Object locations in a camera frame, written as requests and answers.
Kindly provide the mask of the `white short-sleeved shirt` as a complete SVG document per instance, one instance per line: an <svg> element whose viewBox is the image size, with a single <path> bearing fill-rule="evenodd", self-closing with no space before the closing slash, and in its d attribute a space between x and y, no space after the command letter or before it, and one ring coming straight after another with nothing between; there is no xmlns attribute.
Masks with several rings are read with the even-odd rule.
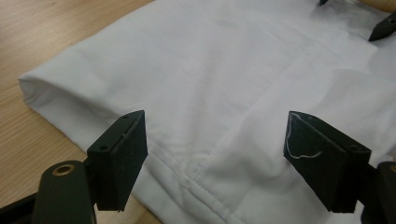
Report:
<svg viewBox="0 0 396 224"><path fill-rule="evenodd" d="M144 110L134 195L163 224L361 224L283 155L290 111L396 156L396 33L347 0L155 0L21 76L26 104L87 149Z"/></svg>

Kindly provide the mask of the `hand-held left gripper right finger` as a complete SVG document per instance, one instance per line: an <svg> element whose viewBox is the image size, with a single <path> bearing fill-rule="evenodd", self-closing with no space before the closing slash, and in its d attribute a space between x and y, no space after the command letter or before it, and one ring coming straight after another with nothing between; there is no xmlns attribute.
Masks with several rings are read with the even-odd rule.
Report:
<svg viewBox="0 0 396 224"><path fill-rule="evenodd" d="M352 213L371 150L315 116L290 111L284 157L327 210Z"/></svg>

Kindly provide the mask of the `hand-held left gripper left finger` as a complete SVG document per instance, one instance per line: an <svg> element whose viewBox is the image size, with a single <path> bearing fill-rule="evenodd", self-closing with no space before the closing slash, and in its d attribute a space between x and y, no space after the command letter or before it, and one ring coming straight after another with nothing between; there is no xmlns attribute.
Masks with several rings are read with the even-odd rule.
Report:
<svg viewBox="0 0 396 224"><path fill-rule="evenodd" d="M118 118L89 147L88 164L94 176L95 203L101 211L123 211L148 156L145 111Z"/></svg>

